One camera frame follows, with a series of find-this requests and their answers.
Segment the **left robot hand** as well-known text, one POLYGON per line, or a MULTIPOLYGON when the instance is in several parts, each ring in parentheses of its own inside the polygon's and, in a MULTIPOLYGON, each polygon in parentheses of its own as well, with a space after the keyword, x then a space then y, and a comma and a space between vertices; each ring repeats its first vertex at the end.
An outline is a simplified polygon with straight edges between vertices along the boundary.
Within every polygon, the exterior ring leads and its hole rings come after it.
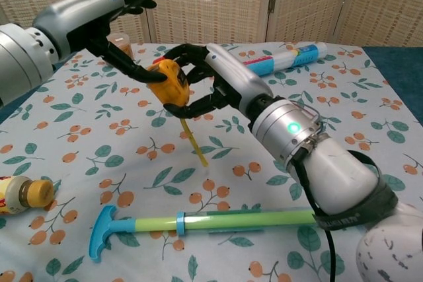
POLYGON ((140 15, 154 9, 154 0, 62 0, 43 9, 32 26, 54 45, 59 60, 86 49, 121 73, 141 83, 161 83, 167 76, 135 64, 109 42, 110 23, 123 15, 140 15))

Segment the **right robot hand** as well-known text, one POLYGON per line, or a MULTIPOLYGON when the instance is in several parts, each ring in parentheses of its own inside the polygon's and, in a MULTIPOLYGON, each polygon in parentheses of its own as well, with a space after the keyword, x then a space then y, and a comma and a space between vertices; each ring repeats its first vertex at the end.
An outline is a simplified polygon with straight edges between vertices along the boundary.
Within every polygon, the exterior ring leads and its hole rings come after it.
POLYGON ((164 105, 178 118, 195 118, 231 106, 253 122, 273 99, 270 87, 218 44, 181 44, 168 51, 165 57, 180 67, 194 66, 186 76, 190 85, 206 77, 214 78, 211 94, 186 106, 164 105))

